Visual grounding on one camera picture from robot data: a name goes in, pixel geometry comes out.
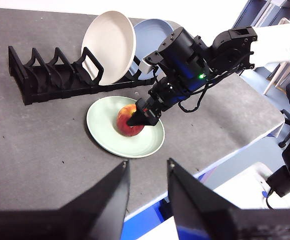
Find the white wall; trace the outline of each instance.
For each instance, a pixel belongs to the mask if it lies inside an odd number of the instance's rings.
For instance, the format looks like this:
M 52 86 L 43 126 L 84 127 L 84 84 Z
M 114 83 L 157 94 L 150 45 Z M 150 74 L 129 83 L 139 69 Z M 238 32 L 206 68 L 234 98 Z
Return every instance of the white wall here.
M 210 45 L 230 29 L 247 0 L 0 0 L 0 8 L 99 15 L 116 10 L 131 18 L 159 18 L 182 25 Z

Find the green led light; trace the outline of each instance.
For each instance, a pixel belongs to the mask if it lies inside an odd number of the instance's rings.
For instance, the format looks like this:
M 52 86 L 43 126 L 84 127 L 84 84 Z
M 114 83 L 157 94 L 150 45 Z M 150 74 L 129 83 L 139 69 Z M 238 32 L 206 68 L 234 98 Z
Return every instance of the green led light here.
M 198 76 L 198 78 L 199 78 L 199 79 L 203 79 L 205 76 L 206 76 L 206 75 L 205 75 L 204 73 L 202 73 L 202 74 L 200 74 L 200 75 Z

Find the blue plate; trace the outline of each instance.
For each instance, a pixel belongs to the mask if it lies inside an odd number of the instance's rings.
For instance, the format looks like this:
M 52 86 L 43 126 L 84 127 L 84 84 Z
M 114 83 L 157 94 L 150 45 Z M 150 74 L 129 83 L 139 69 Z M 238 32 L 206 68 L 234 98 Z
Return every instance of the blue plate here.
M 136 33 L 136 56 L 139 60 L 142 60 L 143 57 L 156 51 L 159 45 L 162 43 L 165 38 L 173 32 L 173 28 L 166 21 L 160 19 L 148 19 L 141 21 L 135 27 Z M 132 63 L 129 71 L 134 75 L 138 70 L 138 65 Z M 153 77 L 153 72 L 151 71 L 148 74 L 142 73 L 139 77 L 140 80 L 150 79 Z

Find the plate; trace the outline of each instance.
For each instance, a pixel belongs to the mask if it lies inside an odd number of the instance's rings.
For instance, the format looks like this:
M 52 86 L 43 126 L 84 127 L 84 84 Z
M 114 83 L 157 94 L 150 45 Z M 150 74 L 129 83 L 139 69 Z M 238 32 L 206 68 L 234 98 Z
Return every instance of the plate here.
M 130 20 L 118 11 L 108 11 L 99 15 L 88 27 L 81 45 L 94 54 L 104 67 L 99 85 L 109 85 L 120 80 L 130 68 L 136 51 L 136 35 Z M 98 69 L 86 57 L 82 64 L 92 79 Z
M 155 153 L 163 144 L 165 130 L 159 122 L 145 126 L 136 136 L 123 136 L 116 128 L 118 112 L 136 100 L 123 96 L 108 96 L 94 102 L 87 112 L 87 126 L 94 139 L 104 149 L 124 158 L 143 158 Z
M 166 21 L 160 19 L 148 19 L 141 21 L 135 27 L 136 33 L 136 56 L 142 60 L 146 55 L 156 51 L 159 45 L 173 32 L 173 28 Z M 134 75 L 138 70 L 138 65 L 132 63 L 129 71 Z M 142 73 L 139 77 L 140 80 L 150 79 L 153 77 L 153 72 L 148 74 Z

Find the floor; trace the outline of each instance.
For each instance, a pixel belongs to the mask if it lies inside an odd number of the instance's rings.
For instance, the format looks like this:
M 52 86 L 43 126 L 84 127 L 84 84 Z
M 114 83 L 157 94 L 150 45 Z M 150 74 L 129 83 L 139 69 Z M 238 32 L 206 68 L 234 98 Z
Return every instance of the floor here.
M 243 72 L 242 77 L 256 91 L 262 94 L 269 81 L 266 80 L 264 76 L 262 76 L 265 75 L 263 72 L 258 72 L 246 70 Z M 290 112 L 290 105 L 286 95 L 282 91 L 276 89 L 274 86 L 269 90 L 267 96 L 264 96 L 264 98 L 268 99 L 268 101 L 270 101 L 277 109 L 286 109 L 288 112 Z M 285 125 L 278 138 L 265 137 L 242 152 L 238 153 L 225 163 L 218 166 L 204 182 L 204 184 L 211 189 L 215 189 L 225 181 L 229 180 L 256 162 L 262 162 L 267 165 L 273 172 L 276 171 L 282 165 L 284 165 L 282 158 L 283 149 L 278 146 L 278 143 L 281 142 L 288 134 L 289 129 L 290 126 Z

